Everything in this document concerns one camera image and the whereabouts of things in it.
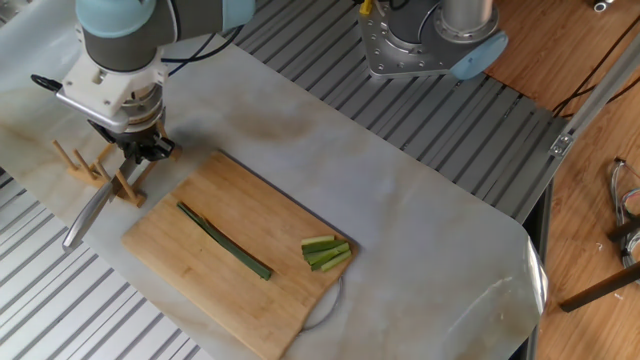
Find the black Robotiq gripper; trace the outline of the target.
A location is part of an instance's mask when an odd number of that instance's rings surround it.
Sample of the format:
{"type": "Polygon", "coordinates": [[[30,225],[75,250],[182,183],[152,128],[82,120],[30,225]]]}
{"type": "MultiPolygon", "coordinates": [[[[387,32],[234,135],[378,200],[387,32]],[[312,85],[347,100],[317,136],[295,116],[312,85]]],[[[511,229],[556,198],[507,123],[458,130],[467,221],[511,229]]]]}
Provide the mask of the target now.
{"type": "Polygon", "coordinates": [[[140,165],[144,158],[150,162],[167,159],[176,147],[172,140],[161,135],[160,123],[154,123],[141,131],[124,133],[115,133],[93,121],[89,121],[89,124],[108,143],[117,144],[124,157],[133,160],[137,165],[140,165]]]}

